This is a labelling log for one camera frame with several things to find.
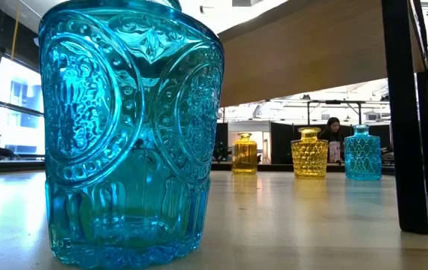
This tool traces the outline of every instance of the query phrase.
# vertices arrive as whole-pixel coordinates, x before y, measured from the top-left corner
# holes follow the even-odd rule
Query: table surface
[[[43,172],[0,175],[0,270],[74,269],[50,252],[44,179]],[[428,235],[400,231],[389,176],[212,172],[200,248],[150,269],[428,269]]]

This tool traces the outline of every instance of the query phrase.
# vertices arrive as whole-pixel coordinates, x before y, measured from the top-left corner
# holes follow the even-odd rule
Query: yellow glass jar
[[[250,133],[239,133],[239,139],[232,147],[232,172],[258,172],[258,144],[251,139]]]
[[[321,129],[317,127],[300,128],[301,139],[291,142],[296,177],[323,178],[326,176],[329,143],[318,139],[319,131]]]

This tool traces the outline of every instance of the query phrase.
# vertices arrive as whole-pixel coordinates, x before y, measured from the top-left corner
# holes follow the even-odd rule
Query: woman
[[[339,119],[336,117],[331,117],[327,120],[326,128],[321,134],[319,134],[320,140],[326,140],[329,143],[331,142],[340,142],[342,143],[341,132],[339,128],[341,124]]]
[[[330,143],[329,154],[327,155],[328,162],[341,163],[341,160],[344,158],[344,147],[343,147],[344,145],[342,143],[344,139],[341,137],[341,131],[339,130],[340,127],[341,127],[341,124],[339,123],[339,119],[336,117],[331,117],[329,118],[329,120],[327,120],[326,128],[319,135],[319,139],[326,140]],[[331,157],[332,142],[339,142],[339,147],[338,147],[339,153],[338,154],[333,153],[333,156]]]

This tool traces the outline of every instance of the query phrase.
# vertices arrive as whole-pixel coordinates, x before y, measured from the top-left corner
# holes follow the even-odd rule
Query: glass jar
[[[251,139],[251,133],[239,133],[239,139],[232,147],[232,172],[258,172],[258,144]]]
[[[140,268],[203,234],[224,53],[178,0],[67,1],[39,33],[51,249]]]
[[[318,139],[317,127],[299,129],[301,139],[291,142],[296,177],[323,178],[326,176],[328,142]]]
[[[381,140],[369,135],[369,126],[354,126],[354,135],[345,138],[346,177],[353,180],[381,178]]]

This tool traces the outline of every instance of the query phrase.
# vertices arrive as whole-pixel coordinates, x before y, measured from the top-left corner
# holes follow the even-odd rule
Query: black partition
[[[292,165],[291,141],[294,140],[294,126],[270,122],[271,163]]]
[[[299,132],[299,129],[300,128],[307,128],[307,127],[320,128],[321,132],[322,132],[326,128],[326,125],[325,124],[295,125],[294,126],[294,139],[300,140],[301,139],[301,133]],[[341,132],[341,138],[342,139],[349,137],[353,134],[352,126],[342,125],[339,129]]]
[[[369,135],[377,136],[381,140],[381,148],[390,148],[390,125],[380,124],[369,126]]]
[[[216,143],[222,143],[228,146],[228,123],[217,124]]]

